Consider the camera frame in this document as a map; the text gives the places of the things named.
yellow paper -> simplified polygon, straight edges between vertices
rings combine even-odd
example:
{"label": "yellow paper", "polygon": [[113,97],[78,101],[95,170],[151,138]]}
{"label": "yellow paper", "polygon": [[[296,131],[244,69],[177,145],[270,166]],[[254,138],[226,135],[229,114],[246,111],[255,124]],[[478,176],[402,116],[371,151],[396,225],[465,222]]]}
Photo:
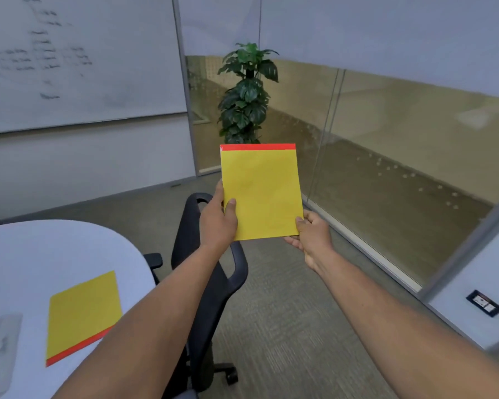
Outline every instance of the yellow paper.
{"label": "yellow paper", "polygon": [[50,298],[47,366],[101,339],[122,316],[114,271]]}
{"label": "yellow paper", "polygon": [[224,199],[237,200],[236,241],[298,235],[303,217],[294,144],[220,146]]}

chair wheel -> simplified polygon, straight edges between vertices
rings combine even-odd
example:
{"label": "chair wheel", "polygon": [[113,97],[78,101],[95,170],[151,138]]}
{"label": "chair wheel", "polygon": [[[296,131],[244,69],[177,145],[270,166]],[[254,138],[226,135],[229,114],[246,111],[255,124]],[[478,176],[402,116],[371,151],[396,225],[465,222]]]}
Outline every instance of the chair wheel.
{"label": "chair wheel", "polygon": [[226,381],[227,385],[231,386],[234,383],[238,382],[238,373],[237,370],[233,370],[230,373],[226,373]]}

table top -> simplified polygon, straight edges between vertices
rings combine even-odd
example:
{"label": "table top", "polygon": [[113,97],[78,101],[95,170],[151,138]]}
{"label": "table top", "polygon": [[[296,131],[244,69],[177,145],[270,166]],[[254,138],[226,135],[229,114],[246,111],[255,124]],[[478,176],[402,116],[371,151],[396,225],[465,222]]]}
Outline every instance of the table top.
{"label": "table top", "polygon": [[0,316],[23,315],[4,399],[50,398],[93,351],[97,342],[45,367],[50,297],[112,270],[124,313],[155,286],[139,250],[108,228],[68,220],[0,226]]}

red binding strip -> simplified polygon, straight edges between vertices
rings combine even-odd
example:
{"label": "red binding strip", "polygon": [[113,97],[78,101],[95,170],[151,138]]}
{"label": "red binding strip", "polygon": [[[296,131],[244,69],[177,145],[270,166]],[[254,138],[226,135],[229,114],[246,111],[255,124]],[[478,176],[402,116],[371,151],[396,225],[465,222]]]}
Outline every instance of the red binding strip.
{"label": "red binding strip", "polygon": [[220,144],[220,151],[295,150],[295,144]]}
{"label": "red binding strip", "polygon": [[94,343],[95,341],[100,340],[102,337],[107,335],[107,332],[109,332],[111,328],[112,326],[108,327],[105,330],[102,330],[96,335],[89,337],[88,339],[85,339],[83,342],[79,342],[78,344],[75,344],[72,347],[63,350],[62,352],[56,354],[55,356],[50,357],[49,359],[46,360],[46,366],[50,367],[52,364],[55,364],[56,362],[64,359],[65,357],[70,356],[72,353],[75,353],[76,351],[81,350],[84,347],[87,347],[88,345]]}

forearm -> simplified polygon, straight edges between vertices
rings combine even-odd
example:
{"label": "forearm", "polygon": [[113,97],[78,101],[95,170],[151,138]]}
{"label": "forearm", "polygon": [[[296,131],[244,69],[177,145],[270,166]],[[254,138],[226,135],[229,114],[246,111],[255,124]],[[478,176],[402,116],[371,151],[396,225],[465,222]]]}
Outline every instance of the forearm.
{"label": "forearm", "polygon": [[54,398],[159,398],[222,252],[199,248],[128,311]]}
{"label": "forearm", "polygon": [[499,364],[328,252],[318,273],[401,399],[499,398]]}

